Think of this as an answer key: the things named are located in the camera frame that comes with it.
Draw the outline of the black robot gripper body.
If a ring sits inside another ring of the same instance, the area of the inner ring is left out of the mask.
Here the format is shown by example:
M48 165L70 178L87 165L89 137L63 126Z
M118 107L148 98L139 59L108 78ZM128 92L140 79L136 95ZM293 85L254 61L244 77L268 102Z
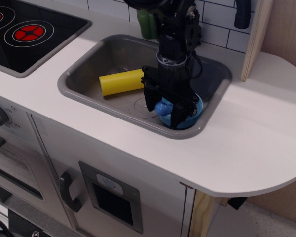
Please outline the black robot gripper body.
M199 62L195 53L185 57L184 63L178 65L172 62L158 62L158 67L143 66L142 83L152 87L158 85L162 98L173 104L181 103L188 107L190 116L197 111L199 99L191 88L190 81L197 78L193 75L194 63Z

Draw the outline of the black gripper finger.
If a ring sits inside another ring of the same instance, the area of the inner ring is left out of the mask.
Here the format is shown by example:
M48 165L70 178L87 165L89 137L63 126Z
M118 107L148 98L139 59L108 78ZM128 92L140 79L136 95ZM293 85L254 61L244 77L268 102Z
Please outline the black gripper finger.
M176 103L173 106L173 109L171 112L171 127L177 128L178 125L184 122L189 115L190 115L190 110L188 107L184 106L181 103Z
M158 85L152 87L145 86L144 96L146 107L150 112L154 110L157 102L161 101L162 99L162 94Z

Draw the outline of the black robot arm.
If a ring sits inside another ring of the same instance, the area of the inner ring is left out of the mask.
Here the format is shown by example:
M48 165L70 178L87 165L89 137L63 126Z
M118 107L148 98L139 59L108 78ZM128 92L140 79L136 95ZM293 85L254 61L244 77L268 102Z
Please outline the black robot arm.
M127 0L126 4L154 17L158 67L142 67L144 96L149 111L162 99L172 103L169 127L175 129L199 110L200 99L190 85L201 38L196 4L193 0Z

